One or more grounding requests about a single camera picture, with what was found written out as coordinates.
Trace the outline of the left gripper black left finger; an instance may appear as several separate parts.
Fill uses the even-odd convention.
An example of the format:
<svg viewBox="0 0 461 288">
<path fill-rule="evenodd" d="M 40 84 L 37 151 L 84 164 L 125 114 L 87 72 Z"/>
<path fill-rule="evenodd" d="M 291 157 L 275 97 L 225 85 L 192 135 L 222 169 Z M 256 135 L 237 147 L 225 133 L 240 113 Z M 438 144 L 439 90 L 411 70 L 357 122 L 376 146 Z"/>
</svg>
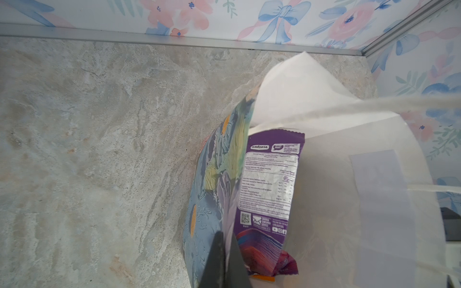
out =
<svg viewBox="0 0 461 288">
<path fill-rule="evenodd" d="M 225 279 L 224 234 L 218 231 L 212 246 L 198 288 L 224 288 Z"/>
</svg>

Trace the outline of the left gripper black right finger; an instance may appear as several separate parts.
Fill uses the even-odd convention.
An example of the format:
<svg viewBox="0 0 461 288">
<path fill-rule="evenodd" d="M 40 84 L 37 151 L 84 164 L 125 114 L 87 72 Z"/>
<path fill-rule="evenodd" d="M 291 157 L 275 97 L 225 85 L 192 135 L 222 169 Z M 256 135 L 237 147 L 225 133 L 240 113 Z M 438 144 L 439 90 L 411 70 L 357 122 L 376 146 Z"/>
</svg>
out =
<svg viewBox="0 0 461 288">
<path fill-rule="evenodd" d="M 253 286 L 234 234 L 230 241 L 230 250 L 226 256 L 226 287 L 252 288 Z"/>
</svg>

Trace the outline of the orange candy packet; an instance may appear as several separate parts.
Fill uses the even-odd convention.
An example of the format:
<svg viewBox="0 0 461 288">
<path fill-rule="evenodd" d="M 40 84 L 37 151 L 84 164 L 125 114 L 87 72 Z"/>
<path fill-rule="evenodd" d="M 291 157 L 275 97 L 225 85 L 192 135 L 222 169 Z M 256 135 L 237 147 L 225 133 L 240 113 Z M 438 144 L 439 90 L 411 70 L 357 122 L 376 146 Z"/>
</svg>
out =
<svg viewBox="0 0 461 288">
<path fill-rule="evenodd" d="M 265 281 L 265 282 L 275 282 L 275 277 L 268 277 L 268 276 L 261 276 L 261 275 L 252 275 L 250 276 L 252 279 L 260 280 L 260 281 Z"/>
</svg>

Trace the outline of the purple snack packet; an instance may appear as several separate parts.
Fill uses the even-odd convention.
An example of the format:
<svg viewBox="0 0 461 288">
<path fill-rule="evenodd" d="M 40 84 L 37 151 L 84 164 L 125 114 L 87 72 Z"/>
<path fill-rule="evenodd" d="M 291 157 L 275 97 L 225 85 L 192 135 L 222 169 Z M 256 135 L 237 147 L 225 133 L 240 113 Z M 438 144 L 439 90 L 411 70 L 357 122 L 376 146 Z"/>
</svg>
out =
<svg viewBox="0 0 461 288">
<path fill-rule="evenodd" d="M 275 129 L 249 136 L 234 234 L 250 275 L 296 275 L 283 249 L 305 135 Z"/>
</svg>

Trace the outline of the floral paper gift bag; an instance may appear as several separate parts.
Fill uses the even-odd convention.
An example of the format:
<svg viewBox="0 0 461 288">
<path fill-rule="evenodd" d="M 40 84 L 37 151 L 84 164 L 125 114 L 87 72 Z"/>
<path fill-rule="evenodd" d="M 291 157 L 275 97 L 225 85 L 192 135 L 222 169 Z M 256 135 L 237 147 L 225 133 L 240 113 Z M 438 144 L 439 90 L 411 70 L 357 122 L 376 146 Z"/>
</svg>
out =
<svg viewBox="0 0 461 288">
<path fill-rule="evenodd" d="M 200 149 L 182 240 L 191 287 L 218 231 L 230 250 L 249 136 L 282 129 L 305 135 L 283 245 L 298 274 L 272 283 L 248 273 L 253 288 L 458 288 L 461 250 L 449 238 L 461 218 L 438 196 L 459 196 L 461 184 L 433 182 L 402 117 L 460 114 L 460 92 L 447 89 L 360 100 L 309 54 L 272 68 Z"/>
</svg>

